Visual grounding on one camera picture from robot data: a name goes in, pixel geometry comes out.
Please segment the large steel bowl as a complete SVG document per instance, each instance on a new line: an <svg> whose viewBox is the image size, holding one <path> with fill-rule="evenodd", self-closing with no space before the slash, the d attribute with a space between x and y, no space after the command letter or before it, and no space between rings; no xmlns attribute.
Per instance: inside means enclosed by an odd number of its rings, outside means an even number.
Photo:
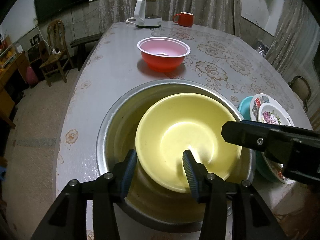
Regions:
<svg viewBox="0 0 320 240"><path fill-rule="evenodd" d="M116 163L135 148L138 124L157 101L178 93L197 93L224 105L237 120L239 111L212 89L187 80L157 80L142 84L119 98L105 115L97 138L97 164L100 174L111 172ZM156 183L137 164L129 193L118 206L128 216L152 229L173 233L199 231L204 205L190 193L178 193Z"/></svg>

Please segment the yellow plastic bowl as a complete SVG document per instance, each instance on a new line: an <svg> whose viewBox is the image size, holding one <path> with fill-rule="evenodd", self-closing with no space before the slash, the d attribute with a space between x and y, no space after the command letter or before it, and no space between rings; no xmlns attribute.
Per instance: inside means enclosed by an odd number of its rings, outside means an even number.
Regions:
<svg viewBox="0 0 320 240"><path fill-rule="evenodd" d="M226 180L238 163L242 148L225 142L223 125L235 121L220 102L196 93L167 96L153 104L136 131L138 160L148 176L162 187L189 192L182 157L190 150L196 162Z"/></svg>

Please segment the red plastic bowl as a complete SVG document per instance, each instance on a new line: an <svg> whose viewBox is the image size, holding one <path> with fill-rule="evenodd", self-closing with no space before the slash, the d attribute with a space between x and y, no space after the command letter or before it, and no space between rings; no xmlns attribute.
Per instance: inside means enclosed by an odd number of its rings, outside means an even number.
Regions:
<svg viewBox="0 0 320 240"><path fill-rule="evenodd" d="M186 43L169 37L144 38L137 43L137 48L147 66L160 73L175 70L191 52Z"/></svg>

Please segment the floral white plate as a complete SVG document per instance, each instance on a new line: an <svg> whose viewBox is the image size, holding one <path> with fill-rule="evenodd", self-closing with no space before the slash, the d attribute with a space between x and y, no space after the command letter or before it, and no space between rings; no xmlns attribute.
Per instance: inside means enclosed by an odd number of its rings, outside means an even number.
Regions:
<svg viewBox="0 0 320 240"><path fill-rule="evenodd" d="M272 103L263 103L259 107L258 121L265 124L294 126L291 117L285 110ZM292 184L295 181L282 175L283 164L275 163L257 152L257 169L269 181L275 183Z"/></svg>

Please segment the patterned white plate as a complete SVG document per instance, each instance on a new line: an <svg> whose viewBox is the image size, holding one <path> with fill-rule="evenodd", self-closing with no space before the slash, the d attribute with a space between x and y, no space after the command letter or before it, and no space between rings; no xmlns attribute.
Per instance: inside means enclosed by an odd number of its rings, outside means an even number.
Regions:
<svg viewBox="0 0 320 240"><path fill-rule="evenodd" d="M277 106L278 102L264 93L254 95L249 105L249 114L252 121L258 121L259 108L263 103L271 103Z"/></svg>

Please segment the chair with cushion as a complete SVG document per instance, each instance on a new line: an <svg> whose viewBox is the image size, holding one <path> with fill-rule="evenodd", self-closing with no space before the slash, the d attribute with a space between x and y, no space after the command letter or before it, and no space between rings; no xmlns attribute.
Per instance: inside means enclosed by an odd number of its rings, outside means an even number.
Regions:
<svg viewBox="0 0 320 240"><path fill-rule="evenodd" d="M292 81L288 83L288 85L302 101L304 111L307 112L309 110L308 102L311 97L311 88L307 80L304 77L298 75L295 76Z"/></svg>

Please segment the teal plate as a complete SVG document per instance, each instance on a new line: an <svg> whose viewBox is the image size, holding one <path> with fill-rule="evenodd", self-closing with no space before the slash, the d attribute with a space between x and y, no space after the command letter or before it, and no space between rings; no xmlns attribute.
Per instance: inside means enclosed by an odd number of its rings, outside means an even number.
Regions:
<svg viewBox="0 0 320 240"><path fill-rule="evenodd" d="M242 114L245 120L251 120L250 117L250 103L253 99L253 96L248 96L244 98L240 105L238 106L238 111ZM272 171L269 169L266 161L264 160L262 153L256 151L256 169L257 171L268 181L273 183L278 183L279 180L277 177L272 173Z"/></svg>

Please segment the dark wooden bench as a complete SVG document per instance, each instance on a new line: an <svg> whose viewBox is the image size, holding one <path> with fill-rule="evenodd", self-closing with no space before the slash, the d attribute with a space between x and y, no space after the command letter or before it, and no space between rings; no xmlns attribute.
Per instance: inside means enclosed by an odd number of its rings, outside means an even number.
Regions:
<svg viewBox="0 0 320 240"><path fill-rule="evenodd" d="M78 71L81 70L82 65L84 64L85 60L89 55L89 52L87 51L87 48L86 48L86 44L98 42L102 37L102 35L103 33L98 33L98 34L82 37L70 42L71 48L75 49L74 59L75 59Z"/></svg>

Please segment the wooden chair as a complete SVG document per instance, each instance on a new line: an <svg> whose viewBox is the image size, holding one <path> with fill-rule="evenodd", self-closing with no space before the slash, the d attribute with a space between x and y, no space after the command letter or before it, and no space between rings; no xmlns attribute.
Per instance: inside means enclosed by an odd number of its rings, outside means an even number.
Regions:
<svg viewBox="0 0 320 240"><path fill-rule="evenodd" d="M66 83L66 72L74 67L67 48L65 26L62 20L54 20L48 25L47 41L50 53L48 59L40 65L40 71L42 72L47 85L51 87L52 83L50 77L53 73L59 72L64 83Z"/></svg>

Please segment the wooden side cabinet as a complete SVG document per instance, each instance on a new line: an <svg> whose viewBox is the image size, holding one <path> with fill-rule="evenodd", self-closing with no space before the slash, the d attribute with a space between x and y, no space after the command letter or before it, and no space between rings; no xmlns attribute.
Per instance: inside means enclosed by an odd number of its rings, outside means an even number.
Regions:
<svg viewBox="0 0 320 240"><path fill-rule="evenodd" d="M25 51L17 51L10 36L1 43L1 120L11 128L15 124L11 113L23 97L27 83L27 69L30 66Z"/></svg>

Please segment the red ceramic mug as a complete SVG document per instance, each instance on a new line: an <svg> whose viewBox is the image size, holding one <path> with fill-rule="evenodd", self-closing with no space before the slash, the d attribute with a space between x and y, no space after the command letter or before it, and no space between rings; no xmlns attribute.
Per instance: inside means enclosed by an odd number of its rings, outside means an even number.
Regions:
<svg viewBox="0 0 320 240"><path fill-rule="evenodd" d="M172 21L180 26L191 28L194 22L194 15L189 12L180 12L173 16Z"/></svg>

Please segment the white electric kettle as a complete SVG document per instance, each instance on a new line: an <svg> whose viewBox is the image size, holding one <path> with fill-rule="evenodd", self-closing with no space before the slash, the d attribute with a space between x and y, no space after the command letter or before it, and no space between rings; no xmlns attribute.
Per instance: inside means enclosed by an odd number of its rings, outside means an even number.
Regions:
<svg viewBox="0 0 320 240"><path fill-rule="evenodd" d="M133 17L126 19L126 23L134 24L138 28L158 28L162 25L163 0L137 0Z"/></svg>

